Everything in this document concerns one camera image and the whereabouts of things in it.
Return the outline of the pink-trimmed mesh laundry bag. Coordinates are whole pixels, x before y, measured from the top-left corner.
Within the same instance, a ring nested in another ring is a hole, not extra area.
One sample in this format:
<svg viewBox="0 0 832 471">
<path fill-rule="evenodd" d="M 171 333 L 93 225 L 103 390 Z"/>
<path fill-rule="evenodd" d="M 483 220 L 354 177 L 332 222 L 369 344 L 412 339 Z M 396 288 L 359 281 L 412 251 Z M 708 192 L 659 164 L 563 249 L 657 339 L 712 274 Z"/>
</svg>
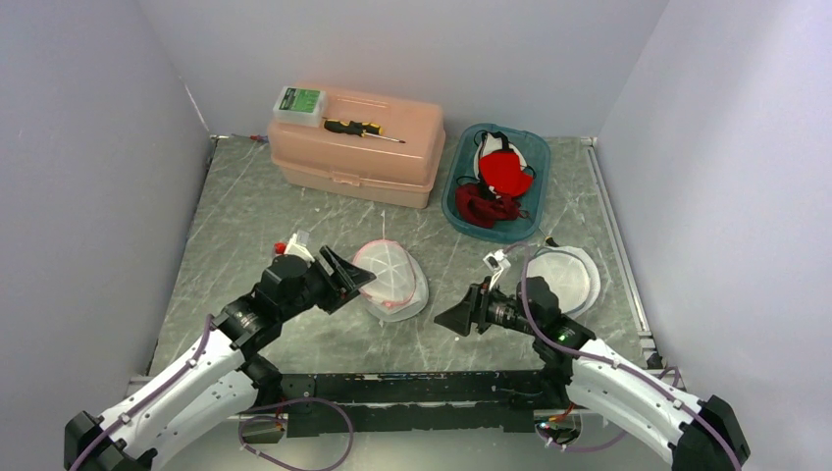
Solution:
<svg viewBox="0 0 832 471">
<path fill-rule="evenodd" d="M 427 277 L 417 260 L 398 242 L 376 239 L 363 245 L 352 264 L 375 275 L 360 289 L 365 310 L 380 323 L 417 316 L 427 306 Z"/>
</svg>

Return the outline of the white mesh laundry bag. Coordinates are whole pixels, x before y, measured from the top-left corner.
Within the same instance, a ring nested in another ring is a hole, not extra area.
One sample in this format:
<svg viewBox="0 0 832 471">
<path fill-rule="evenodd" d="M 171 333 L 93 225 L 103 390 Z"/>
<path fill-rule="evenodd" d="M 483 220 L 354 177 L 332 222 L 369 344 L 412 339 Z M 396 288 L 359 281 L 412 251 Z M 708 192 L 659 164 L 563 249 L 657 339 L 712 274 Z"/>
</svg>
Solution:
<svg viewBox="0 0 832 471">
<path fill-rule="evenodd" d="M 600 295 L 598 266 L 581 248 L 541 247 L 532 256 L 527 275 L 529 278 L 544 278 L 558 297 L 561 311 L 571 319 L 587 312 Z"/>
</svg>

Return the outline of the bright red bra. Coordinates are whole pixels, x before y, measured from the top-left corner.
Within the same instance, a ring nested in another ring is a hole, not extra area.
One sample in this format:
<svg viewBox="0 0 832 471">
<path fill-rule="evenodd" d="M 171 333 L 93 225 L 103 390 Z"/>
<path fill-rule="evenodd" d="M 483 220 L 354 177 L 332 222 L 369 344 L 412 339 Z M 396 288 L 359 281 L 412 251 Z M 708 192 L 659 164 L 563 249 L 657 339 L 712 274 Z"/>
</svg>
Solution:
<svg viewBox="0 0 832 471">
<path fill-rule="evenodd" d="M 513 150 L 497 150 L 478 160 L 478 175 L 495 195 L 519 197 L 533 185 L 536 170 Z"/>
</svg>

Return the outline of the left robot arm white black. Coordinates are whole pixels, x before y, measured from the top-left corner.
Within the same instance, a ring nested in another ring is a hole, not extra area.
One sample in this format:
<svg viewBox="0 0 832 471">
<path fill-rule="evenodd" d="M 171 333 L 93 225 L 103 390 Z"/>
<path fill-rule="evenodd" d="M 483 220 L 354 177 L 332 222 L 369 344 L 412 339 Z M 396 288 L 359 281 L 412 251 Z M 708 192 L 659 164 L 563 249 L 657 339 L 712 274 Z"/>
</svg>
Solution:
<svg viewBox="0 0 832 471">
<path fill-rule="evenodd" d="M 327 246 L 276 255 L 252 290 L 208 315 L 195 343 L 141 389 L 64 432 L 67 470 L 159 470 L 229 416 L 280 403 L 283 376 L 260 355 L 286 322 L 312 308 L 332 314 L 374 282 Z"/>
</svg>

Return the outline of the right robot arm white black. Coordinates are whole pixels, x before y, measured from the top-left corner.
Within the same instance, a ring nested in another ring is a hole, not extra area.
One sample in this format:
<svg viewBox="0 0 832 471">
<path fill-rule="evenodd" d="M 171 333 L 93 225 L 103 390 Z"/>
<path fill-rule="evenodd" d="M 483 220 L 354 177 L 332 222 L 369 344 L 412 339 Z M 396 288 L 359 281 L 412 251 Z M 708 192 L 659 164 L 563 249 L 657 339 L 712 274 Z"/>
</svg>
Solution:
<svg viewBox="0 0 832 471">
<path fill-rule="evenodd" d="M 546 403 L 589 409 L 658 454 L 674 470 L 739 470 L 751 450 L 731 405 L 701 399 L 647 373 L 590 329 L 562 313 L 541 277 L 521 281 L 515 294 L 472 284 L 463 299 L 434 319 L 461 337 L 491 326 L 526 334 L 544 362 Z"/>
</svg>

